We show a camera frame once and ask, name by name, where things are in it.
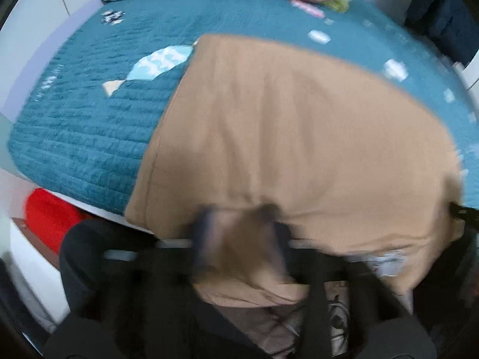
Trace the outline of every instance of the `red fabric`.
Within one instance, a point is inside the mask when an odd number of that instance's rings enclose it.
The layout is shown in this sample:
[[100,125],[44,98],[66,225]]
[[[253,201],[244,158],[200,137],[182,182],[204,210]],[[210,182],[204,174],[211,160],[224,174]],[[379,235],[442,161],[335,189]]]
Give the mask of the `red fabric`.
[[67,231],[86,218],[89,215],[45,189],[35,189],[25,203],[27,227],[57,254]]

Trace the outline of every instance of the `bed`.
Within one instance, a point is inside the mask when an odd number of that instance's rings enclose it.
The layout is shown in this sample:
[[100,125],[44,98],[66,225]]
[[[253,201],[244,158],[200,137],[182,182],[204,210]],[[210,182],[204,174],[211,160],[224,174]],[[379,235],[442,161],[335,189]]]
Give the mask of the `bed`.
[[[106,11],[124,12],[122,21],[103,23]],[[63,44],[30,93],[8,142],[18,169],[44,188],[123,214],[187,62],[151,81],[127,80],[111,96],[104,83],[125,80],[141,58],[193,45],[204,33],[322,52],[408,91],[449,128],[462,160],[464,204],[479,207],[479,130],[465,88],[447,64],[364,0],[350,0],[346,13],[294,0],[108,3]]]

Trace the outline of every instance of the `white patch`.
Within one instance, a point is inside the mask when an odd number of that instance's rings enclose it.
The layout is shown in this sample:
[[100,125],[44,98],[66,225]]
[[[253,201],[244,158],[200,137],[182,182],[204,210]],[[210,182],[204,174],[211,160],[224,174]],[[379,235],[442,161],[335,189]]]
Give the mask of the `white patch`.
[[324,19],[324,17],[326,17],[323,10],[319,9],[318,7],[312,4],[305,3],[304,1],[291,0],[291,4],[293,5],[293,7],[296,7],[305,11],[308,15],[312,15],[320,19]]
[[116,81],[108,81],[108,82],[103,82],[103,90],[105,91],[106,95],[108,97],[111,97],[113,92],[120,87],[120,85],[125,82],[125,80],[116,80]]
[[331,40],[331,37],[328,34],[317,30],[311,31],[308,33],[308,36],[311,40],[321,44],[326,44]]
[[45,81],[42,82],[42,85],[50,85],[56,78],[57,78],[56,76],[51,75],[47,77]]
[[448,104],[453,102],[456,99],[456,96],[454,95],[453,91],[451,89],[446,89],[444,91],[444,99]]
[[479,143],[471,144],[467,148],[466,153],[473,153],[476,159],[479,159]]
[[409,42],[408,38],[406,38],[403,34],[399,33],[398,34],[398,38],[399,38],[399,41],[402,43],[402,44],[406,44],[407,42]]
[[456,158],[459,159],[459,163],[464,161],[464,155],[461,154],[461,150],[456,150]]
[[378,277],[397,277],[406,263],[403,250],[389,251],[382,256],[365,255],[362,260]]
[[389,59],[389,61],[384,63],[384,75],[389,79],[397,79],[399,82],[402,82],[408,77],[409,73],[403,62]]

